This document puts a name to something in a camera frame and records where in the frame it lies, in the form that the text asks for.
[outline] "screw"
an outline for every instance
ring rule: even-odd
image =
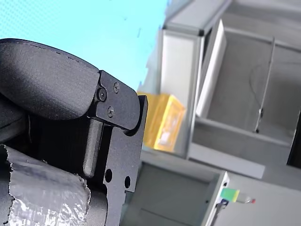
[[[101,88],[97,92],[97,98],[104,102],[107,99],[107,91],[104,88]]]
[[[114,92],[115,93],[118,93],[119,92],[119,89],[120,89],[120,85],[118,82],[114,83]]]
[[[114,108],[112,106],[110,106],[108,108],[108,116],[109,116],[109,118],[113,117],[113,114],[114,114]]]

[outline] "hole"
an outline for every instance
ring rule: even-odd
[[[112,180],[112,177],[113,177],[112,170],[107,169],[107,171],[105,172],[105,176],[104,176],[105,181],[109,183]]]
[[[129,188],[131,186],[131,178],[129,176],[127,176],[126,179],[124,180],[124,186],[126,188]]]

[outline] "white wall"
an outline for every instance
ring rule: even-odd
[[[299,226],[301,192],[230,174],[231,188],[256,199],[255,204],[230,203],[215,226]]]

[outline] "black foam pad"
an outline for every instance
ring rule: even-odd
[[[0,94],[0,129],[20,120],[24,115],[22,109]]]
[[[92,102],[98,71],[59,49],[26,40],[0,40],[0,93],[48,119],[82,116]]]

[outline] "yellow box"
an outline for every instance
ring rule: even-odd
[[[174,145],[181,127],[185,107],[170,94],[146,95],[148,112],[144,131],[144,145],[167,152],[174,151]]]

